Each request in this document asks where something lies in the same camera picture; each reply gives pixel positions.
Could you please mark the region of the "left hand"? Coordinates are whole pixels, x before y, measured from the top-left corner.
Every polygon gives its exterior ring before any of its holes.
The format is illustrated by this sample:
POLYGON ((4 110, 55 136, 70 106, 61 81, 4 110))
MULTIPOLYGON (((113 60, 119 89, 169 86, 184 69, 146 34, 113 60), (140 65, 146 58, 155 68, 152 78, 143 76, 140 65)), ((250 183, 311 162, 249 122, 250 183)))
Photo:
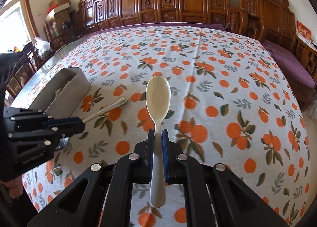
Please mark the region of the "left hand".
POLYGON ((8 182, 1 180, 0 183, 9 189, 8 194, 12 199, 18 198, 23 193, 23 182, 21 175, 8 182))

